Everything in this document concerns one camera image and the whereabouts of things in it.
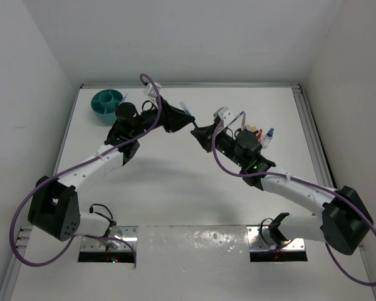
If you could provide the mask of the purple pen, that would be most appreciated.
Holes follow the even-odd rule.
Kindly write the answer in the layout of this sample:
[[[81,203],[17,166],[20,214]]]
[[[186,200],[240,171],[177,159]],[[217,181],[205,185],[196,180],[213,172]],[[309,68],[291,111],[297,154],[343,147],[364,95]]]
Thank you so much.
[[[246,115],[245,111],[242,111],[240,113],[238,113],[232,120],[231,120],[231,124],[235,123],[237,120],[241,119],[241,118],[244,118]]]

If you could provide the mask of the red gel pen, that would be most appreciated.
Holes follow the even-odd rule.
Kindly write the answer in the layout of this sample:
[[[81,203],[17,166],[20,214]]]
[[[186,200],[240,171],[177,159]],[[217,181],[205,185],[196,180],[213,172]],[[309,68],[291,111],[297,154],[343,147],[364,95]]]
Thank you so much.
[[[261,142],[262,137],[263,137],[263,129],[259,129],[258,134],[257,134],[258,142]]]

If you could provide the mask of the blue syringe pen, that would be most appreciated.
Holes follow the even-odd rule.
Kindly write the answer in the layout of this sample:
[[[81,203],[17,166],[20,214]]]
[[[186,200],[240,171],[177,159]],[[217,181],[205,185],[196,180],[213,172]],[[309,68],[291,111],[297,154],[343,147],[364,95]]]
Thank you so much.
[[[187,114],[187,115],[189,115],[191,117],[193,116],[192,113],[191,113],[191,111],[188,109],[187,105],[184,102],[180,102],[180,106],[181,106],[181,108],[182,108],[182,110],[184,111],[185,114]],[[196,120],[193,120],[192,124],[193,124],[193,126],[194,126],[195,129],[198,128]]]

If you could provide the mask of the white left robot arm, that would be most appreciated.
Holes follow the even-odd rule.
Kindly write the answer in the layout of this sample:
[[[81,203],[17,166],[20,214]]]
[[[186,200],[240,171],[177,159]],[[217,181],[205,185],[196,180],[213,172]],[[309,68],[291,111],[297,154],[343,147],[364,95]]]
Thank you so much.
[[[82,196],[107,174],[124,166],[140,147],[137,137],[149,128],[162,127],[174,133],[195,121],[185,111],[160,101],[161,108],[152,106],[138,112],[130,102],[121,103],[115,123],[107,139],[97,152],[84,161],[83,166],[53,181],[44,176],[37,182],[28,212],[28,221],[59,241],[75,235],[105,236],[115,223],[98,213],[80,210]]]

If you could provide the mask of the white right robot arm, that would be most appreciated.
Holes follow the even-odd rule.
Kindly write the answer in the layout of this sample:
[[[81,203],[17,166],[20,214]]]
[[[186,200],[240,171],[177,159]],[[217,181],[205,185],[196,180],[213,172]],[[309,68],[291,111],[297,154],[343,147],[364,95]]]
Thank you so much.
[[[373,222],[356,190],[307,184],[263,157],[256,133],[244,129],[231,137],[224,131],[217,133],[216,128],[216,124],[199,127],[191,134],[205,151],[219,151],[237,164],[239,177],[247,185],[284,197],[312,213],[308,218],[280,213],[261,231],[265,243],[281,245],[303,238],[327,243],[344,255],[354,253]]]

